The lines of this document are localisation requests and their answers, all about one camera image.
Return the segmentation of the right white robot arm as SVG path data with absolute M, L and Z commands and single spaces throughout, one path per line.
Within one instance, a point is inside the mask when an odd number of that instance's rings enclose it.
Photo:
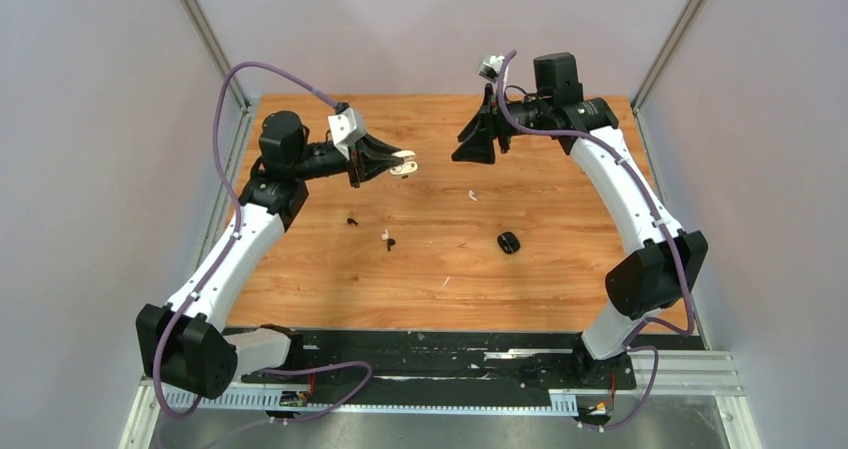
M 611 215 L 625 252 L 605 277 L 607 303 L 584 330 L 571 372 L 584 386 L 596 386 L 611 372 L 648 324 L 661 324 L 663 310 L 682 302 L 684 335 L 695 329 L 692 290 L 708 251 L 700 231 L 689 231 L 655 194 L 635 162 L 619 121 L 602 98 L 587 99 L 576 58 L 569 52 L 533 61 L 536 89 L 519 100 L 507 97 L 514 55 L 486 55 L 478 74 L 486 79 L 477 113 L 458 135 L 455 162 L 493 164 L 518 135 L 558 142 L 588 176 Z

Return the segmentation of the white earbud charging case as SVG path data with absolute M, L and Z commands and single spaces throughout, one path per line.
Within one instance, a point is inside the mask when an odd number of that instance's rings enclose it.
M 389 169 L 389 174 L 394 177 L 406 178 L 418 170 L 417 155 L 412 150 L 400 150 L 392 153 L 392 156 L 400 159 L 401 163 Z

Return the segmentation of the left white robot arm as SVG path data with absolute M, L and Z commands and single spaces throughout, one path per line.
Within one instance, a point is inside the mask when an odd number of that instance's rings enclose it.
M 136 318 L 146 376 L 214 399 L 244 375 L 269 369 L 283 382 L 298 380 L 306 355 L 293 331 L 263 325 L 227 335 L 229 312 L 258 263 L 290 229 L 312 179 L 344 175 L 357 188 L 383 173 L 404 178 L 418 164 L 403 150 L 370 135 L 361 114 L 345 107 L 329 116 L 329 139 L 312 142 L 291 111 L 262 122 L 260 155 L 237 197 L 233 216 L 188 281 L 165 304 L 145 305 Z

